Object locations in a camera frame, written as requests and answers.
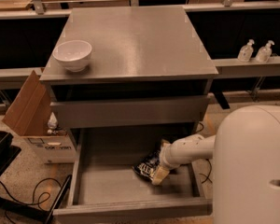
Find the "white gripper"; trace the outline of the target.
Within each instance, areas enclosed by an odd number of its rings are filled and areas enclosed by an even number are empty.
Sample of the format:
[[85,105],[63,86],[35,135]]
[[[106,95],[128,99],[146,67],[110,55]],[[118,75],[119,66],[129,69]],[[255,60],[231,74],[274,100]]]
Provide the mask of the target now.
[[162,139],[160,152],[160,166],[152,176],[152,184],[158,186],[170,173],[169,170],[178,168],[182,164],[190,163],[187,153],[187,143],[184,139],[178,139],[172,144]]

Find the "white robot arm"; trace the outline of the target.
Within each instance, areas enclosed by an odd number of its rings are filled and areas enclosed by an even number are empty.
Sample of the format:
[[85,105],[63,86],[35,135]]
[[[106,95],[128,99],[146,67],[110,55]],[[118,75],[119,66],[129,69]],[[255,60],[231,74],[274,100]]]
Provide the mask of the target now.
[[214,136],[163,144],[152,183],[202,158],[213,160],[213,224],[280,224],[280,105],[242,107]]

